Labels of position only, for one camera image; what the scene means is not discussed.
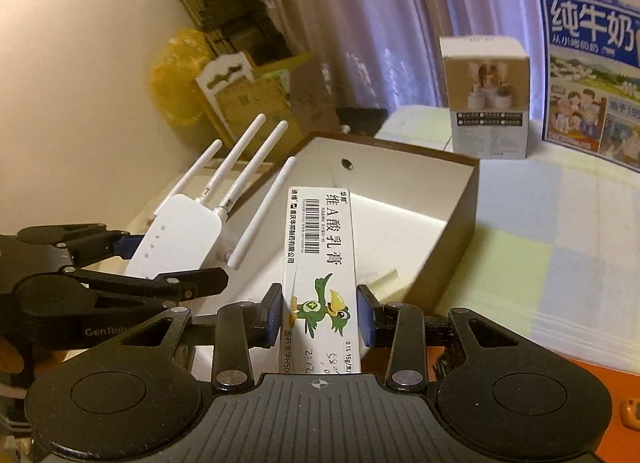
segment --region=white product box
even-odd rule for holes
[[[453,151],[524,159],[529,133],[529,56],[513,37],[441,37]]]
[[[360,372],[349,191],[292,187],[287,201],[280,372]]]

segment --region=open box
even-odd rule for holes
[[[349,189],[357,283],[391,279],[382,294],[377,293],[380,300],[403,300],[433,312],[474,233],[479,161],[407,144],[323,133],[309,135],[290,152],[294,154],[298,162],[287,187],[271,206],[242,268],[229,273],[222,294],[193,302],[194,312],[209,315],[229,302],[258,302],[272,283],[282,281],[289,186]],[[274,165],[238,200],[227,221],[233,233],[239,236],[244,231],[281,166]],[[210,370],[210,350],[198,351],[194,374],[204,379]],[[258,361],[254,354],[257,375],[258,367],[276,371],[273,357],[267,362],[263,353]]]

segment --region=white wifi router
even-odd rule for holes
[[[129,261],[125,275],[153,279],[159,273],[210,266],[239,268],[276,194],[289,177],[296,163],[295,157],[287,159],[237,244],[225,230],[226,217],[251,176],[287,130],[287,122],[282,121],[276,126],[220,203],[213,209],[208,208],[207,204],[265,121],[266,117],[263,114],[258,115],[216,170],[200,196],[193,200],[180,194],[180,191],[220,149],[222,142],[216,140],[198,158],[156,208],[156,219]]]

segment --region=crosshair marking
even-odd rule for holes
[[[324,389],[327,385],[329,385],[329,382],[318,378],[317,380],[311,382],[311,385],[313,385],[316,389]]]

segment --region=brown cardboard box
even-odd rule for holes
[[[356,283],[370,284],[370,279],[393,270],[397,291],[370,286],[381,302],[408,302],[433,314],[474,235],[479,160],[367,136],[324,132],[306,136],[287,156],[298,159],[287,181],[290,186],[350,190],[352,204],[355,201],[351,214]],[[232,229],[245,229],[284,161],[276,162],[239,198],[229,214]],[[283,191],[274,208],[286,205],[286,196]],[[274,210],[266,219],[245,260],[251,268],[230,282],[226,290],[230,295],[249,281],[255,285],[260,280],[256,271],[271,266],[270,259],[282,258],[285,217],[284,212]],[[272,281],[261,282],[259,287]]]
[[[242,135],[258,114],[263,112],[267,116],[257,138],[247,147],[247,156],[255,154],[280,120],[287,120],[289,128],[268,156],[272,161],[285,157],[289,149],[312,131],[340,131],[320,63],[313,54],[254,68],[254,78],[254,82],[238,80],[217,95],[226,123],[236,137]],[[289,84],[288,93],[283,84]]]

